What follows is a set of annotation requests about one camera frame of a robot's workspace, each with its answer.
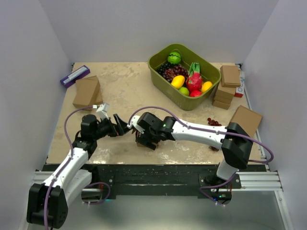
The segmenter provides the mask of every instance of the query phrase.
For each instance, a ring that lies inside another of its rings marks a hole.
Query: grapes
[[[168,82],[171,82],[178,75],[184,76],[185,80],[187,80],[189,75],[188,70],[182,65],[174,65],[169,62],[162,64],[156,71]]]
[[[217,149],[216,147],[213,147],[213,146],[209,146],[209,148],[210,148],[211,150],[215,151],[215,152],[218,152],[218,151],[219,151],[219,149]]]
[[[174,71],[173,69],[171,69],[171,68],[167,69],[167,70],[164,72],[164,74],[165,74],[165,79],[166,79],[166,80],[170,79],[170,81],[172,81],[173,78],[174,78],[175,76],[178,75],[178,74],[176,74],[175,71]]]
[[[208,125],[210,125],[210,126],[222,126],[221,124],[219,124],[218,121],[211,120],[210,117],[208,117],[207,120],[208,120]],[[219,150],[219,149],[217,149],[217,148],[215,148],[215,147],[213,147],[213,146],[209,146],[209,148],[210,148],[211,150],[215,151],[215,152],[217,152],[217,151]]]

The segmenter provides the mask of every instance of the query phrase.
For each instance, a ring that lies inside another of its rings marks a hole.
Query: green basket
[[[181,65],[189,69],[192,62],[199,62],[201,67],[201,77],[204,81],[211,81],[213,86],[199,97],[189,97],[183,95],[178,89],[173,87],[167,80],[165,80],[156,70],[164,63],[167,62],[169,53],[176,51],[181,54]],[[183,110],[193,110],[200,105],[213,91],[214,87],[221,80],[220,71],[211,65],[206,60],[195,54],[193,51],[186,48],[181,44],[171,44],[161,50],[159,53],[153,55],[148,61],[148,67],[152,82],[162,93],[171,99],[176,105]]]

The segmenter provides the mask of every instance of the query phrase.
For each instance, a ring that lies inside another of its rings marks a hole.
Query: tabletop
[[[212,63],[218,69],[222,65],[234,63]],[[192,111],[183,111],[161,93],[151,82],[147,62],[77,62],[75,71],[86,65],[91,73],[86,77],[97,76],[100,82],[104,102],[110,104],[108,115],[118,114],[123,121],[128,121],[131,114],[144,106],[160,106],[166,108],[179,118],[189,122],[207,124],[207,118],[227,125],[235,110],[243,105],[247,107],[245,97],[234,98],[228,110],[211,105],[213,95]],[[55,134],[51,143],[47,163],[61,163],[69,152],[69,144],[64,135],[63,124],[66,117],[76,108],[72,105],[76,95],[76,86],[66,91]],[[168,115],[156,109],[147,109],[160,119]],[[70,117],[67,131],[71,139],[80,130],[81,119],[95,111],[80,111]],[[209,146],[190,141],[163,141],[153,151],[138,147],[135,135],[128,133],[122,137],[105,137],[97,141],[98,147],[88,163],[91,164],[218,164],[223,159],[222,151],[215,152]],[[254,144],[251,159],[260,160],[258,145]]]

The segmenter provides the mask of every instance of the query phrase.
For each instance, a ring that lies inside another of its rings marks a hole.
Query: cardboard box
[[[77,95],[73,100],[76,108],[82,108],[95,104],[100,84],[97,80],[83,80],[77,88]]]
[[[226,103],[219,102],[219,101],[216,101],[216,100],[213,100],[212,105],[219,107],[219,108],[222,108],[222,109],[229,109],[229,107],[230,107],[230,104],[226,104]]]
[[[240,105],[230,122],[238,123],[250,137],[254,137],[261,119],[261,114]]]
[[[82,85],[82,81],[85,81],[85,80],[92,80],[92,81],[98,81],[99,82],[99,79],[98,79],[97,76],[92,76],[92,77],[89,77],[89,78],[83,78],[81,80],[77,80],[76,81],[77,91],[78,91],[79,86]],[[103,103],[102,94],[101,94],[101,91],[99,90],[94,104],[98,105],[98,104],[102,104],[102,103]]]
[[[232,99],[221,97],[221,96],[218,96],[218,95],[214,96],[214,100],[219,101],[219,102],[223,102],[223,103],[226,103],[226,104],[231,104],[231,101],[232,101]]]
[[[236,93],[235,88],[223,87],[222,83],[220,82],[218,87],[217,87],[215,96],[220,96],[220,97],[224,97],[226,99],[232,100],[235,93]]]
[[[240,72],[237,66],[222,66],[222,86],[236,88],[240,87]]]

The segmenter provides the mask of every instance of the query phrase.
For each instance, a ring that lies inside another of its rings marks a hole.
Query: purple package
[[[90,69],[86,66],[82,66],[78,68],[76,71],[72,72],[62,80],[60,80],[61,84],[64,85],[65,88],[70,87],[73,85],[76,80],[79,80],[81,78],[84,78],[87,74],[90,73]]]

